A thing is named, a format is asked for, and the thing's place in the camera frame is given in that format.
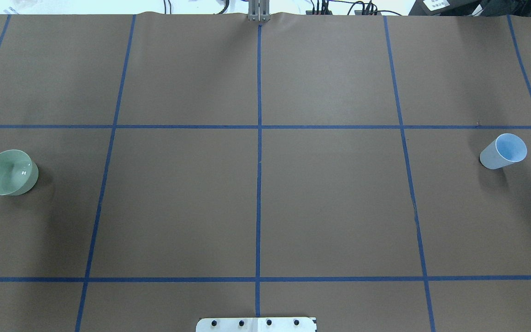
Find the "light blue cup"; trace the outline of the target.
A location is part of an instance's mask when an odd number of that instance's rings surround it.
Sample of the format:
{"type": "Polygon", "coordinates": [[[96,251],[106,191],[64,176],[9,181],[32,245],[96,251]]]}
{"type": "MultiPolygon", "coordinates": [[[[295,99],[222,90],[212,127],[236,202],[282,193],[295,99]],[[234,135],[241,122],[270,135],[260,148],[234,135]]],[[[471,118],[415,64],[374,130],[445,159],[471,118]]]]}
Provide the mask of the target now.
{"type": "Polygon", "coordinates": [[[496,170],[521,162],[527,156],[527,146],[515,134],[501,134],[479,155],[480,163],[487,169],[496,170]]]}

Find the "light green bowl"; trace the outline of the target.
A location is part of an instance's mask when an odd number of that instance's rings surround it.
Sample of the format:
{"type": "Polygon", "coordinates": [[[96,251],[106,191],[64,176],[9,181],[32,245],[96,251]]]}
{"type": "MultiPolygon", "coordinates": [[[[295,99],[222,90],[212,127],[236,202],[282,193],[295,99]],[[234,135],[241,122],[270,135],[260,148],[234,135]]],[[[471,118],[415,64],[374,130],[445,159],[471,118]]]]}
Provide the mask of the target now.
{"type": "Polygon", "coordinates": [[[18,149],[0,153],[0,196],[19,196],[30,191],[39,177],[32,158],[18,149]]]}

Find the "aluminium frame post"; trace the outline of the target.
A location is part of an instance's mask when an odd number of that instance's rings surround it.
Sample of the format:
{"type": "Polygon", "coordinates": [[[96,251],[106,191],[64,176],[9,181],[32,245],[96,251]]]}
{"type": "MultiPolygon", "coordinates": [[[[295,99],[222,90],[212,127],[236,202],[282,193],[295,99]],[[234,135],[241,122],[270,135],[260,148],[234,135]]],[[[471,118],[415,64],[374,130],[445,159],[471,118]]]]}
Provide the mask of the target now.
{"type": "Polygon", "coordinates": [[[267,22],[270,20],[270,1],[269,0],[247,0],[248,2],[248,20],[250,22],[267,22]]]}

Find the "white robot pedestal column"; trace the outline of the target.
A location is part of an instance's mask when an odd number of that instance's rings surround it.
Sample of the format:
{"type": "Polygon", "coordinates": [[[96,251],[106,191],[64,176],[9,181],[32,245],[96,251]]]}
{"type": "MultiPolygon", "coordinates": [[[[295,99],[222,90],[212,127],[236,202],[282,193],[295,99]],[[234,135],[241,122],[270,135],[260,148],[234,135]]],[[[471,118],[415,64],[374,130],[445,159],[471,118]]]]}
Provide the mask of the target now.
{"type": "Polygon", "coordinates": [[[196,324],[196,332],[316,332],[311,317],[206,318],[196,324]]]}

